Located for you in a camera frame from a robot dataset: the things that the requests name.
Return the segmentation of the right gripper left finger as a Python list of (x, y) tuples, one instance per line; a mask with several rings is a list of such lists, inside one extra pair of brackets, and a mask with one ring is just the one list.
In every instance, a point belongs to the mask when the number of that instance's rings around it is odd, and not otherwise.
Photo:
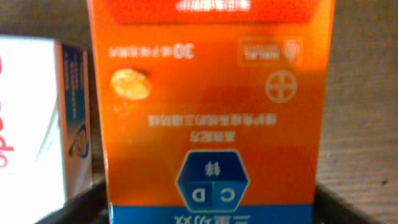
[(88, 190), (36, 224), (109, 224), (105, 178), (100, 177)]

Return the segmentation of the white Panadol box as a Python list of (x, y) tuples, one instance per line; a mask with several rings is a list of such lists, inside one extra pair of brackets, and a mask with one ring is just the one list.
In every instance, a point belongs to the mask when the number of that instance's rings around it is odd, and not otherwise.
[(89, 63), (59, 40), (1, 36), (2, 223), (36, 223), (92, 186)]

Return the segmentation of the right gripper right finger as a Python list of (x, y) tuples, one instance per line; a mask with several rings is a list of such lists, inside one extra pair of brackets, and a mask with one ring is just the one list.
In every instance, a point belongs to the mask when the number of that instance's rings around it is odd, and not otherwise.
[(313, 224), (379, 224), (379, 222), (317, 182), (313, 204)]

